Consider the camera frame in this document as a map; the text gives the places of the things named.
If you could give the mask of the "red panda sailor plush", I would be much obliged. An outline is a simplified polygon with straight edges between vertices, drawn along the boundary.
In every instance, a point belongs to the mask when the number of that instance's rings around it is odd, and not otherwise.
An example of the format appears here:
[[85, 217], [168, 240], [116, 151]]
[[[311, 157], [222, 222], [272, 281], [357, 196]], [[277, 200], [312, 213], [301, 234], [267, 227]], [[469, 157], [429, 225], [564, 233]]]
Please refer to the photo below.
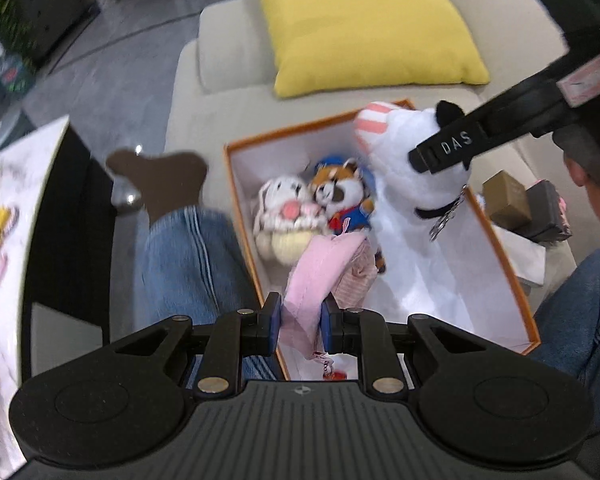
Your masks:
[[375, 203], [358, 161], [339, 156], [321, 159], [315, 166], [309, 188], [314, 202], [326, 214], [328, 228], [334, 234], [360, 231], [367, 235], [376, 269], [379, 274], [384, 274], [386, 260], [370, 224]]

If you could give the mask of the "blue jeans leg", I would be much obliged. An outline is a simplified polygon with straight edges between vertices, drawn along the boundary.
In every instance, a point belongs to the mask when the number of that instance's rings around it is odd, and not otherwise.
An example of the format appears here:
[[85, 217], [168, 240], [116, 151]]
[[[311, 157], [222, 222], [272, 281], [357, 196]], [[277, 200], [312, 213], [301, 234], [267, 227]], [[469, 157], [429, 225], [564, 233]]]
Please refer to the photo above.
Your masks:
[[149, 228], [142, 279], [151, 324], [173, 315], [212, 324], [261, 305], [232, 220], [210, 208], [174, 210]]

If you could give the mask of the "white marble side table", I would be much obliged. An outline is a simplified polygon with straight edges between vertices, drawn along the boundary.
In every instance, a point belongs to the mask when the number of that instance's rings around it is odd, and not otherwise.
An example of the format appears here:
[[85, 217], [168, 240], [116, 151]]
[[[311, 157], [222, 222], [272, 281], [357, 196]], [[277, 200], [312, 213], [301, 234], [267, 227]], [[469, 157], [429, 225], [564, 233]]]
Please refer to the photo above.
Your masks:
[[41, 367], [110, 341], [112, 187], [67, 116], [0, 151], [0, 205], [17, 220], [0, 246], [0, 479], [24, 462], [12, 397]]

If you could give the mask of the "beige fabric sofa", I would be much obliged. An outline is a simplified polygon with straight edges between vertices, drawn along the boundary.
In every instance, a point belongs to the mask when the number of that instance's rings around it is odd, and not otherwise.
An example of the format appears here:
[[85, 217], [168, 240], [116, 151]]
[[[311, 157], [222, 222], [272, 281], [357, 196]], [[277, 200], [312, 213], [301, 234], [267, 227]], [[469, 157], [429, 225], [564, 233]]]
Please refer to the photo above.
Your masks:
[[164, 148], [204, 156], [230, 210], [230, 142], [372, 101], [474, 110], [565, 50], [538, 0], [225, 0], [180, 54]]

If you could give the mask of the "brown sock foot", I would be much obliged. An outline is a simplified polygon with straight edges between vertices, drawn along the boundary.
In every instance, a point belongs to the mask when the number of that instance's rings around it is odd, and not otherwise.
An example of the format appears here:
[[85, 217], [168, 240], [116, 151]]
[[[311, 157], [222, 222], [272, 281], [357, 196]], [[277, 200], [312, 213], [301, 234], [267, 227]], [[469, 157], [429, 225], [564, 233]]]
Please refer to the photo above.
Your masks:
[[173, 211], [197, 206], [209, 168], [196, 152], [146, 157], [130, 150], [113, 152], [106, 165], [140, 192], [151, 226]]

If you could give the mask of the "white flat box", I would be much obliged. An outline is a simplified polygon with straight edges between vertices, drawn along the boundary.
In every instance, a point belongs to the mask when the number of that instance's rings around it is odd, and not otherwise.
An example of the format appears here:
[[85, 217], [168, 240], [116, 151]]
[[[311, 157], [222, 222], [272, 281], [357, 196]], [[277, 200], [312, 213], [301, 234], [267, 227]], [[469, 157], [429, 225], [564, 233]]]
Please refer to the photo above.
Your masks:
[[492, 226], [518, 281], [524, 286], [542, 287], [545, 281], [546, 249], [495, 224]]

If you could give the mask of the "white plush striped ears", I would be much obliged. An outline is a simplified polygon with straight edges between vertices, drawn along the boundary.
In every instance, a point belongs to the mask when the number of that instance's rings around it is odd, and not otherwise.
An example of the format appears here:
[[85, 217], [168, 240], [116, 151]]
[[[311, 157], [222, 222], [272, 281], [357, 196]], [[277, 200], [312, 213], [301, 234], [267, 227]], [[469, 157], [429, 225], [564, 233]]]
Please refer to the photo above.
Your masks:
[[463, 115], [441, 101], [426, 110], [373, 102], [356, 116], [355, 140], [375, 180], [370, 223], [386, 260], [364, 306], [389, 322], [430, 315], [522, 351], [531, 341], [529, 309], [501, 245], [471, 207], [468, 164], [420, 174], [408, 161], [417, 144]]

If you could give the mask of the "yellow pillow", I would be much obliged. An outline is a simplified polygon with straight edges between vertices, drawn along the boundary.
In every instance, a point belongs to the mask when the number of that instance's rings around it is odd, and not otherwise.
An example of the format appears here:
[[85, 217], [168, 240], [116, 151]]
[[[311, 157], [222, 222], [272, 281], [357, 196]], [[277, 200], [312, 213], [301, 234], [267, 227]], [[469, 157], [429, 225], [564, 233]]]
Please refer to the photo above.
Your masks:
[[259, 1], [274, 51], [274, 91], [282, 99], [490, 80], [451, 0]]

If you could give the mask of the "brown cardboard small box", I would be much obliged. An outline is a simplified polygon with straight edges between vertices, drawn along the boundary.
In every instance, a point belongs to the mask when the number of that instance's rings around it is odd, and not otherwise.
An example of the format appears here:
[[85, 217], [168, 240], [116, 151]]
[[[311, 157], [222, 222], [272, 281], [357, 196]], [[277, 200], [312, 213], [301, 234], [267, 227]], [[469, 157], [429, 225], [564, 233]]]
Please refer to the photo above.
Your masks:
[[515, 231], [531, 222], [531, 210], [524, 186], [501, 170], [482, 185], [486, 215], [503, 229]]

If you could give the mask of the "white crochet bunny plush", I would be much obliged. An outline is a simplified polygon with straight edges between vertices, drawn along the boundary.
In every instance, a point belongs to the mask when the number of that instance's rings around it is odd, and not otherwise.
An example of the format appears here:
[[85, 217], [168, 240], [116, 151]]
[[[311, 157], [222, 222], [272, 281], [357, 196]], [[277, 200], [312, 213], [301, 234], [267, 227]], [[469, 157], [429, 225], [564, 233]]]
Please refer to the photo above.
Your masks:
[[312, 238], [330, 229], [306, 181], [283, 174], [260, 187], [252, 232], [262, 259], [294, 266]]

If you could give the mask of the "dark grey box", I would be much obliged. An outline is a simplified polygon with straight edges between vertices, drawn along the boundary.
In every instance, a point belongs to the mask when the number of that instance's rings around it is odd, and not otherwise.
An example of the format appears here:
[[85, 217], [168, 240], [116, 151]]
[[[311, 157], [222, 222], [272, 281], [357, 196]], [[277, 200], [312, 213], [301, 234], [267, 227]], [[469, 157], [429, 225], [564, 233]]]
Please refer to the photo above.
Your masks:
[[549, 180], [539, 180], [526, 191], [531, 221], [515, 230], [532, 242], [556, 243], [572, 235], [566, 215], [566, 202]]

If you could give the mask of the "orange storage box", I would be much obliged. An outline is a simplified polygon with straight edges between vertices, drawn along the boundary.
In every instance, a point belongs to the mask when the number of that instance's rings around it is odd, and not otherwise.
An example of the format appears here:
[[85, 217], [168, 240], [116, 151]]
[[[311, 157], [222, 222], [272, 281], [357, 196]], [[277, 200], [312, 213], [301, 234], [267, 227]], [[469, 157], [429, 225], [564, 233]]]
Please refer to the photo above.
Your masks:
[[353, 379], [330, 350], [320, 303], [405, 323], [426, 314], [518, 353], [540, 336], [469, 167], [430, 174], [416, 146], [454, 113], [373, 102], [227, 145], [238, 229], [260, 295], [283, 298], [277, 353], [293, 380]]

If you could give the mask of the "pink cloth pouch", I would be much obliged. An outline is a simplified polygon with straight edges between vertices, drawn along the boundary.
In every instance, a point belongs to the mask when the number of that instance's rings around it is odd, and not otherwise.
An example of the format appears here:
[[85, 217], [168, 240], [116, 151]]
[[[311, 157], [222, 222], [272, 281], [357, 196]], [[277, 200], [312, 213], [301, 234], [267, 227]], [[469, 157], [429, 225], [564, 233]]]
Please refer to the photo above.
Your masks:
[[323, 352], [318, 323], [327, 297], [341, 310], [362, 307], [376, 280], [375, 253], [360, 231], [317, 235], [289, 274], [279, 340], [308, 360]]

